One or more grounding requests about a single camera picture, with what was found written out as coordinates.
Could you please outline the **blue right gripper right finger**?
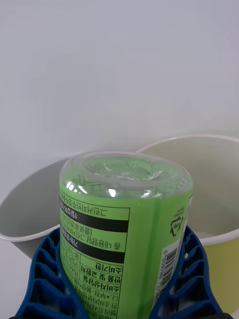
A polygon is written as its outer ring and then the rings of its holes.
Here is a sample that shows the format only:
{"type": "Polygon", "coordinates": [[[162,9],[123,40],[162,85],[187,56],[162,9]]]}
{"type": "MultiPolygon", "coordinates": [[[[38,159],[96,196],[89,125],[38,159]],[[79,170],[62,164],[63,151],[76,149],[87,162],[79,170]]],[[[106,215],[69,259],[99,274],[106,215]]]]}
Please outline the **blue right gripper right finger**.
{"type": "Polygon", "coordinates": [[[187,227],[176,270],[153,307],[150,319],[231,319],[216,301],[208,259],[200,240],[187,227]]]}

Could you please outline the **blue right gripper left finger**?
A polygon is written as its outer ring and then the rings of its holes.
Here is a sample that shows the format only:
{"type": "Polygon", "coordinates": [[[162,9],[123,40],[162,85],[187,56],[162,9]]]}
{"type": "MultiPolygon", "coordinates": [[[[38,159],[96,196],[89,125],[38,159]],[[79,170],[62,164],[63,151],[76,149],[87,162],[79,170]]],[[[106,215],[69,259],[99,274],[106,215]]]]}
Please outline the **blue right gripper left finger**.
{"type": "Polygon", "coordinates": [[[60,263],[60,230],[39,245],[30,267],[28,285],[14,319],[88,319],[82,302],[60,263]]]}

